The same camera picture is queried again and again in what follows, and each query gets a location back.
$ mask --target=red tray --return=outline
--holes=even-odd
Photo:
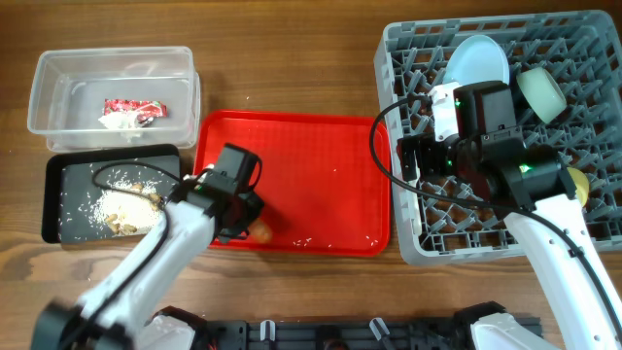
[[[201,126],[194,174],[216,162],[225,143],[263,161],[256,191],[268,243],[253,237],[213,248],[371,257],[390,235],[390,182],[369,154],[373,119],[290,113],[217,111]],[[388,168],[389,138],[381,124],[376,150]]]

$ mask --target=yellow object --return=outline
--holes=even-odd
[[[576,186],[576,197],[579,198],[581,206],[585,206],[587,198],[590,194],[590,182],[581,170],[569,167],[568,172],[570,173],[572,181]]]

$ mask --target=food piece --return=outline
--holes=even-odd
[[[272,230],[262,219],[253,221],[253,223],[249,225],[249,232],[251,233],[251,237],[258,243],[265,244],[272,240]]]
[[[136,228],[136,227],[134,227],[134,226],[132,226],[132,225],[129,225],[129,224],[125,224],[125,225],[123,225],[123,232],[124,232],[125,234],[128,234],[128,233],[134,233],[134,232],[136,232],[137,230],[138,230],[138,228]]]
[[[119,233],[119,228],[121,225],[119,224],[108,224],[108,227],[112,230],[112,232],[114,234],[118,234]]]
[[[157,193],[149,193],[149,199],[159,203],[162,200],[162,197]]]
[[[106,224],[111,224],[114,220],[117,219],[117,214],[111,214],[108,216],[108,218],[106,218],[105,222]]]

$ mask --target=wooden table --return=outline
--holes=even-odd
[[[40,236],[45,139],[26,129],[28,97],[45,50],[184,45],[202,80],[203,114],[220,108],[374,116],[372,58],[390,22],[600,8],[618,27],[616,0],[209,1],[134,5],[0,6],[0,349],[27,348],[52,298],[73,301],[103,279],[134,243],[62,250]],[[186,164],[192,152],[184,152]],[[622,255],[603,254],[618,288]],[[526,259],[418,268],[397,239],[374,259],[209,251],[182,272],[160,306],[209,320],[368,320],[449,316],[495,300],[542,318],[561,345],[551,309]]]

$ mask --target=plastic dish rack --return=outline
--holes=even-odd
[[[525,144],[555,147],[564,162],[590,180],[584,216],[599,251],[622,249],[622,48],[611,17],[602,11],[474,17],[392,23],[374,56],[380,108],[408,93],[440,84],[452,52],[472,35],[501,45],[517,73],[544,67],[559,83],[568,108],[544,125],[532,110],[517,115]],[[433,131],[419,102],[386,117],[393,173],[401,178],[397,140]],[[422,190],[481,200],[454,178],[417,183]],[[524,255],[492,211],[418,197],[393,185],[401,255],[407,263],[471,263]]]

